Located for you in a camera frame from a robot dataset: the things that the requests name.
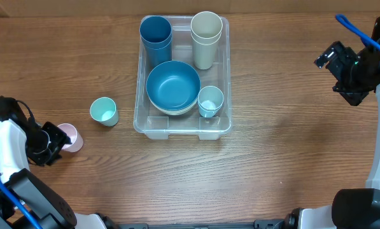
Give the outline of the pink small cup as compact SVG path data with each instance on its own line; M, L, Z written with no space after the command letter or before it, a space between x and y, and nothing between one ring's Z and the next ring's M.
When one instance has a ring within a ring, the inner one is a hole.
M70 123L62 123L58 125L58 128L65 132L71 140L70 143L67 143L62 147L62 150L74 153L82 149L83 139L75 126Z

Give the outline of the cream bowl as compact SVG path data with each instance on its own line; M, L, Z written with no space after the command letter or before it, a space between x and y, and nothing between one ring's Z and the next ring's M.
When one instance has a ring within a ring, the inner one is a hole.
M169 110L165 110L165 109L162 109L162 108L156 106L155 104L154 104L154 106L155 106L159 111L161 111L161 112L163 112L163 113L165 113L165 114L167 114L167 115L178 116L178 115L183 115L183 114L189 112L189 110L191 110L191 109L195 106L195 102L194 102L193 104L189 105L188 107L183 108L183 109L180 109L180 110L177 110L177 111L169 111Z
M169 111L177 111L188 107L189 105L197 103L198 97L196 95L162 95L156 97L150 97L150 102L162 109Z

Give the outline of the dark blue bowl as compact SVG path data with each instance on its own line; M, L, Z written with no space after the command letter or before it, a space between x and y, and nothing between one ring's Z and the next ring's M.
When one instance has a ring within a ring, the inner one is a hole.
M196 95L201 89L198 72L181 61L168 61L154 67L146 80L146 93L150 97L162 95Z

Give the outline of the grey small cup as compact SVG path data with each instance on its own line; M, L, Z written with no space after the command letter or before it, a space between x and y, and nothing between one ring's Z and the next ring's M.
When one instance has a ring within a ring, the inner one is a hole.
M223 92L215 86L202 88L198 95L199 106L206 111L217 111L224 102Z

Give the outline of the dark blue tall cup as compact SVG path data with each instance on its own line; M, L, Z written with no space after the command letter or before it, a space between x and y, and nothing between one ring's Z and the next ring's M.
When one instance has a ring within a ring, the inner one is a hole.
M150 48L147 45L144 45L146 50L146 56L148 62L152 68L158 66L163 62L168 62L172 60L172 48L171 48L172 39L162 48Z
M151 16L143 20L139 28L142 42L150 48L159 49L169 44L172 38L170 22L160 16Z

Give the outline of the cream tall cup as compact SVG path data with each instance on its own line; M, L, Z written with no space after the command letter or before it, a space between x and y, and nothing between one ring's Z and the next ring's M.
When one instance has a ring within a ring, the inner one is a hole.
M216 13L202 11L192 18L190 28L195 41L210 45L219 40L223 22Z
M216 51L218 49L218 43L221 36L211 44L202 44L195 39L195 35L192 36L192 53L194 64L198 69L205 70L209 69L214 62Z

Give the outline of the light blue small cup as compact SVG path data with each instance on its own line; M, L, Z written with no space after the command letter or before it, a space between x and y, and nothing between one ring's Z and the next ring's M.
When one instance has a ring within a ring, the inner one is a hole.
M199 105L199 113L204 118L212 118L219 110L220 108L215 106L202 106Z

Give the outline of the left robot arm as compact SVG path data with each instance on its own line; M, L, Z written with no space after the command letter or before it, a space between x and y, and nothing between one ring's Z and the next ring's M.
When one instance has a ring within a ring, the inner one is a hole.
M75 213L30 171L30 165L52 165L62 150L78 151L83 139L70 124L38 124L33 114L24 114L24 106L0 96L0 228L117 228L103 214Z

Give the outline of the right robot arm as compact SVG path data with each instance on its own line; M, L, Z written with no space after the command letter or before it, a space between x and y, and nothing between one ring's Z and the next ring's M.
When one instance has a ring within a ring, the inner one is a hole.
M365 153L370 155L369 175L360 186L336 192L331 204L294 209L282 222L282 228L380 228L380 17L371 36L358 30L344 15L338 14L336 19L361 38L363 49L354 52L336 41L314 63L330 71L336 80L333 91L353 107L374 92L378 114L371 124L375 129L367 130L369 123L364 117L334 111L330 123L321 121L312 130L292 129L286 138L292 146L314 141L313 157L301 171L315 183L330 186L332 175L339 181L350 181L365 168Z

